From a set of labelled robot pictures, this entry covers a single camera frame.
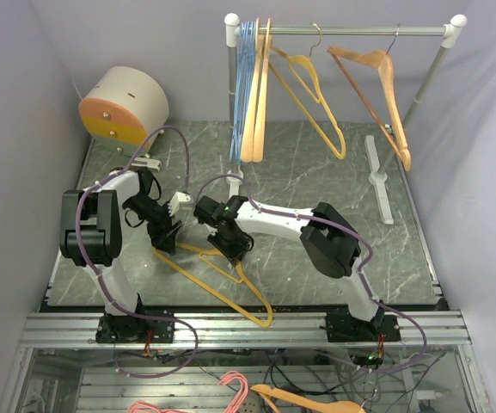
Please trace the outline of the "beige plastic hanger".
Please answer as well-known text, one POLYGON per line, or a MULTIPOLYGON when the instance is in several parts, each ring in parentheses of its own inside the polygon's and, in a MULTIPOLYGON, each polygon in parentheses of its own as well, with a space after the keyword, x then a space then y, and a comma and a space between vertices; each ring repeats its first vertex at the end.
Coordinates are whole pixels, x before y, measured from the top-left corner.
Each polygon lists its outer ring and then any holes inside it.
POLYGON ((257 18, 248 26, 248 80, 249 90, 247 93, 247 108, 244 116, 244 128, 242 135, 241 160, 250 163, 254 158, 254 129, 258 101, 261 47, 260 47, 260 19, 257 18))
POLYGON ((260 82, 257 94, 256 113, 254 118, 254 142, 252 161, 261 162, 264 154, 266 130, 266 96, 268 85, 268 68, 270 64, 270 48, 272 36, 270 34, 271 19, 267 20, 264 44, 262 47, 262 66, 260 68, 260 82))

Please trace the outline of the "brown wooden hanger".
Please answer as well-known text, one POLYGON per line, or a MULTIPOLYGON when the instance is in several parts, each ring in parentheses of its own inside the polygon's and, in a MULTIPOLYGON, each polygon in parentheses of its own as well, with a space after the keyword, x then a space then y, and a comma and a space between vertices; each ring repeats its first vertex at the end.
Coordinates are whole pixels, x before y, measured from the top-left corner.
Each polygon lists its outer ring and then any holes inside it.
POLYGON ((388 140, 393 153, 401 160, 403 169, 405 171, 409 171, 412 168, 412 155, 409 150, 405 129, 396 103, 395 70, 393 60, 389 56, 389 53, 380 49, 368 53, 359 53, 341 46, 330 46, 327 49, 327 52, 333 58, 335 64, 337 64, 339 69, 343 72, 347 81, 350 83, 370 113, 370 116, 382 131, 383 136, 388 140), (376 110, 371 106, 363 91, 342 63, 342 60, 349 60, 359 65, 374 69, 377 72, 393 132, 390 133, 386 128, 376 110))

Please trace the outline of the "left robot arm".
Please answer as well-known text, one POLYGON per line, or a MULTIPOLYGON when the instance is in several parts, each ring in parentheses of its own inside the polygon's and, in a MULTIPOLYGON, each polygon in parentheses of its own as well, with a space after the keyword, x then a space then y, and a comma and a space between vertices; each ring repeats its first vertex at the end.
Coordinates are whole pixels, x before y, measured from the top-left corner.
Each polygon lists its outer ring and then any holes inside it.
POLYGON ((140 294, 132 287, 120 260, 123 225, 128 213, 145 225, 151 246, 169 255, 181 222, 168 203, 151 197, 160 184, 146 168, 112 172, 102 182, 63 194, 59 248, 61 255, 82 268, 104 300, 95 340, 98 343, 166 341, 173 324, 164 316, 149 318, 140 294))

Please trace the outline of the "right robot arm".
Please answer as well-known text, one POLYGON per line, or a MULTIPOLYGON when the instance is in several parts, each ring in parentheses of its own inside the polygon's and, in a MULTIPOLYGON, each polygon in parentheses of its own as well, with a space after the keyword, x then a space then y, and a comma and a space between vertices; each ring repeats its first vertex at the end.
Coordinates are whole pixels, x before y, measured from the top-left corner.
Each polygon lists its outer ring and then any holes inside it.
POLYGON ((207 240, 233 265, 254 247, 254 234, 298 241, 313 267, 337 280, 348 307, 344 336, 364 341, 378 337, 384 309, 364 273, 359 236, 328 203, 321 202, 313 209, 291 209, 239 195, 225 203, 203 196, 193 216, 213 229, 207 240))

